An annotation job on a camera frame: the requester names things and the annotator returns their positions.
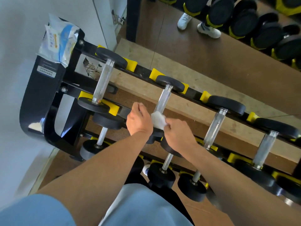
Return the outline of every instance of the white shoe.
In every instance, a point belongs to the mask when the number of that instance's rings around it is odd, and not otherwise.
[[[189,16],[188,14],[184,13],[181,18],[178,21],[178,29],[185,30],[187,27],[187,24],[192,19],[192,16]]]
[[[220,30],[217,30],[211,26],[208,27],[203,22],[198,24],[198,32],[207,34],[208,36],[210,36],[213,39],[220,38],[220,36],[221,36]]]
[[[143,167],[143,169],[142,169],[142,172],[143,172],[146,176],[148,175],[148,169],[149,169],[150,166],[151,166],[150,163],[145,164],[144,167]]]

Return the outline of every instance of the person's left hand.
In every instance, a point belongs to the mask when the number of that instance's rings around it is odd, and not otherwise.
[[[130,135],[137,132],[145,133],[148,137],[153,133],[151,116],[142,103],[134,102],[131,112],[128,114],[126,126]]]

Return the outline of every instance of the light blue shirt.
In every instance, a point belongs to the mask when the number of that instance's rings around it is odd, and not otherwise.
[[[1,225],[75,226],[65,206],[51,196],[27,196],[0,211]],[[109,225],[189,225],[190,221],[164,198],[141,184],[124,185],[100,222]]]

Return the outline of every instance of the black pants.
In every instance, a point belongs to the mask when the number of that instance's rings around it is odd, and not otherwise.
[[[182,213],[193,225],[193,221],[188,214],[185,206],[181,202],[179,196],[175,191],[172,189],[169,189],[167,187],[158,188],[157,186],[150,186],[147,181],[144,179],[144,177],[140,174],[131,173],[126,179],[125,184],[132,184],[132,183],[138,183],[141,185],[146,186],[147,188],[154,191],[156,194],[163,197],[167,202],[169,202],[171,205],[173,205],[177,210],[179,210],[180,213]]]

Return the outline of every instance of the forearm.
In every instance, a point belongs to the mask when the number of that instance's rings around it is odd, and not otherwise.
[[[299,225],[296,210],[206,149],[196,146],[184,157],[201,172],[235,225]]]
[[[137,132],[43,187],[39,193],[61,201],[77,225],[96,225],[121,190],[148,140]]]

